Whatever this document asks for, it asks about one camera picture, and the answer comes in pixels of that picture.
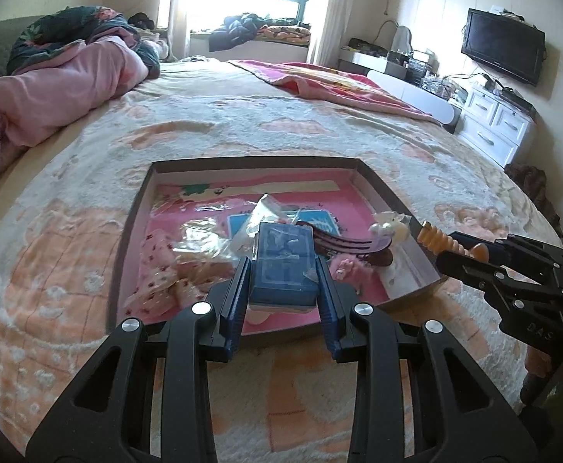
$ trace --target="clothes pile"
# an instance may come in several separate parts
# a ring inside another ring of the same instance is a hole
[[[264,26],[258,30],[256,40],[309,45],[312,32],[301,26]]]
[[[545,197],[547,177],[545,172],[532,165],[507,164],[505,174],[531,199],[537,210],[545,216],[554,231],[563,238],[560,216],[554,205]]]
[[[309,30],[311,29],[311,26],[309,24],[305,24],[304,22],[300,22],[297,19],[293,18],[268,19],[261,18],[253,13],[244,13],[242,15],[226,17],[224,19],[224,25],[217,28],[210,34],[209,51],[217,52],[230,50],[237,45],[241,45],[243,43],[256,39],[256,37],[258,36],[258,31],[260,29],[263,29],[264,27],[269,26],[292,26],[293,28],[301,28],[304,31],[299,32],[297,31],[297,29],[293,29],[292,33],[296,33],[296,36],[293,36],[292,38],[302,39],[303,41],[301,42],[301,44],[309,43],[309,40],[307,40],[307,42],[304,41],[305,31],[309,32]],[[263,32],[262,35],[267,36],[268,39],[271,39],[275,36],[275,33],[285,34],[283,36],[284,40],[281,41],[287,41],[285,40],[285,38],[290,37],[290,32],[282,31],[281,29],[271,30],[271,37],[268,37],[265,32]]]

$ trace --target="pink comforter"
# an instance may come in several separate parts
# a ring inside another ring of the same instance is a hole
[[[0,173],[27,148],[125,94],[149,73],[118,36],[81,43],[76,52],[57,67],[0,77]]]

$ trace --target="robotic arm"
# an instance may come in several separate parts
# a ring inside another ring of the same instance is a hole
[[[318,309],[334,360],[357,362],[351,463],[530,463],[537,449],[498,389],[438,321],[395,323],[332,280],[317,258]],[[237,349],[252,263],[173,320],[128,318],[58,398],[27,450],[29,463],[215,463],[206,361]],[[161,458],[150,454],[155,364],[165,357]],[[404,459],[400,360],[406,359],[415,455]]]

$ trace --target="pink bedsheet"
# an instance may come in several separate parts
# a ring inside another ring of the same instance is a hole
[[[0,77],[0,172],[27,148],[125,94],[148,75],[118,36],[80,44],[68,62]]]
[[[361,110],[438,123],[430,115],[392,96],[360,74],[304,63],[271,64],[251,60],[228,62],[304,99],[329,101]]]

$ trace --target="wall-mounted tv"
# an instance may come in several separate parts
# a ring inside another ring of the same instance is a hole
[[[462,54],[537,86],[545,60],[545,33],[509,17],[470,9]]]

